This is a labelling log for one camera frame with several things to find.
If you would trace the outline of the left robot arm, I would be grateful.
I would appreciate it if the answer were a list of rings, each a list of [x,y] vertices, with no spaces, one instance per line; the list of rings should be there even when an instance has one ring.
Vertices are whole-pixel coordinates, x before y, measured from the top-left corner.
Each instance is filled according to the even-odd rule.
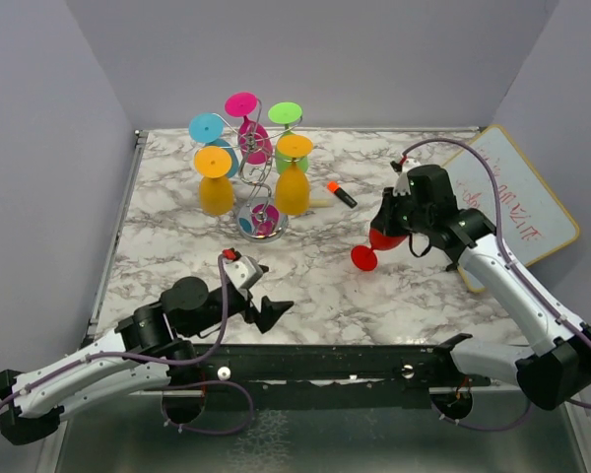
[[[221,348],[231,317],[266,333],[294,304],[268,297],[254,303],[251,290],[268,269],[253,259],[221,259],[218,270],[215,290],[198,277],[184,277],[77,352],[35,371],[1,371],[0,434],[13,445],[33,443],[92,404],[141,390],[223,386],[251,405],[251,395],[232,381],[228,368],[209,374],[208,362]]]

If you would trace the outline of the red wine glass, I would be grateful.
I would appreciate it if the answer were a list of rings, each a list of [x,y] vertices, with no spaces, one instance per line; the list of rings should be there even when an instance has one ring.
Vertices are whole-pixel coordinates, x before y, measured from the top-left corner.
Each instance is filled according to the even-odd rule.
[[[406,236],[386,236],[376,229],[368,233],[368,245],[356,245],[351,250],[351,260],[361,271],[373,271],[378,265],[377,251],[394,249],[405,241]]]

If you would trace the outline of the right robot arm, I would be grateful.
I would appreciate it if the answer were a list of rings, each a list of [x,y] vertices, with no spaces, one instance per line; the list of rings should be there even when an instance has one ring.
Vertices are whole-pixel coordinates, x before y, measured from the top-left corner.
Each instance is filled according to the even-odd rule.
[[[553,410],[591,385],[591,325],[561,304],[498,237],[475,208],[459,209],[447,171],[424,165],[403,171],[382,193],[371,228],[384,237],[423,235],[490,291],[523,333],[525,347],[462,335],[432,362],[434,377],[454,385],[476,374],[518,386],[537,407]]]

